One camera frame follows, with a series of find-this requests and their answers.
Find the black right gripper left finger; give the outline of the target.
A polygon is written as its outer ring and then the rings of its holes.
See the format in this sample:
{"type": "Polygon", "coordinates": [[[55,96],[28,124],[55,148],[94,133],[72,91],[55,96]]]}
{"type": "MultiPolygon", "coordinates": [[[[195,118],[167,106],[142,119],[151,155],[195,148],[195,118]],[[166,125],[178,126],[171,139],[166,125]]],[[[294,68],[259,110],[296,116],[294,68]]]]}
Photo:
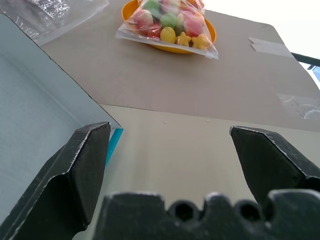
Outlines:
{"type": "Polygon", "coordinates": [[[0,226],[2,240],[71,240],[90,225],[104,178],[111,125],[77,129],[40,169],[0,226]]]}

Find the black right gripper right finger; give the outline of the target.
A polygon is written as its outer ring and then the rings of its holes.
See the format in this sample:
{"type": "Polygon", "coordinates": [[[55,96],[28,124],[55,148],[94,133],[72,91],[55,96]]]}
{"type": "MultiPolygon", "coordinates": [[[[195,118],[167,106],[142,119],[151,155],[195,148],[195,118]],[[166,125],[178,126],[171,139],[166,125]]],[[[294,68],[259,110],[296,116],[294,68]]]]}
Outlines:
{"type": "Polygon", "coordinates": [[[320,190],[320,169],[279,133],[231,126],[229,134],[246,183],[259,204],[272,190],[320,190]]]}

